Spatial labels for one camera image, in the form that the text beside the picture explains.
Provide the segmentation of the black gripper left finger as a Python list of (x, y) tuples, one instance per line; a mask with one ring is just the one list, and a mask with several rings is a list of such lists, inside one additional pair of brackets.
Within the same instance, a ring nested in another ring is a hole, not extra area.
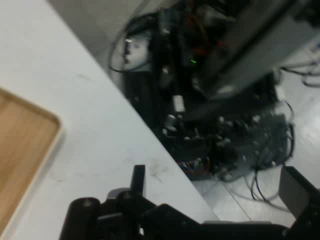
[(130, 186), (111, 190), (105, 202), (94, 197), (73, 200), (68, 207), (60, 240), (160, 240), (162, 237), (140, 223), (140, 212), (125, 209), (124, 200), (142, 197), (146, 167), (133, 167)]

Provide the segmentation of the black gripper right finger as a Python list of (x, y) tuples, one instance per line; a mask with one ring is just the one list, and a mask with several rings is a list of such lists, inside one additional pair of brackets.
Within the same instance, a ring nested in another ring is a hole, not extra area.
[(318, 240), (320, 238), (320, 190), (293, 166), (280, 172), (279, 197), (295, 222), (287, 230), (287, 240)]

